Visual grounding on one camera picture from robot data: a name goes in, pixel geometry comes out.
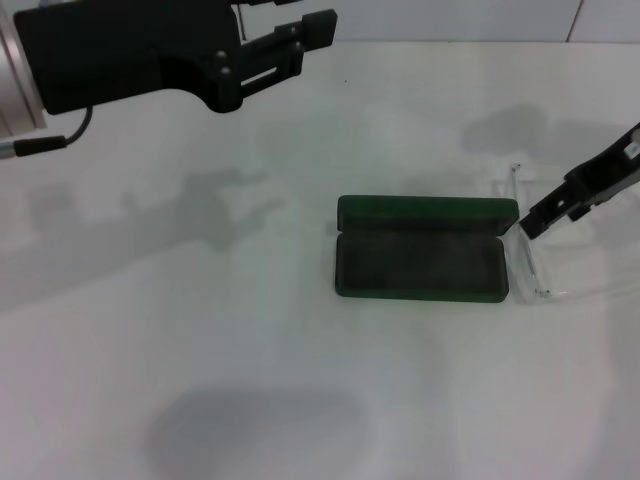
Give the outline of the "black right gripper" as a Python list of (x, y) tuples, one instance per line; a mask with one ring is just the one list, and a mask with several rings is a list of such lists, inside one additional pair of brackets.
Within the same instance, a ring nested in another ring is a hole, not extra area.
[(564, 176), (566, 183), (529, 209), (520, 227), (530, 240), (539, 238), (563, 218), (572, 222), (639, 182), (639, 125), (614, 144)]

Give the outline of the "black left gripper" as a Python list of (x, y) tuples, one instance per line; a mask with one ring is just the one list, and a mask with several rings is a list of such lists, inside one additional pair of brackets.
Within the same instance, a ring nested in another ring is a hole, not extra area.
[(20, 11), (14, 24), (52, 115), (163, 89), (228, 113), (243, 103), (230, 5), (302, 1), (73, 1)]

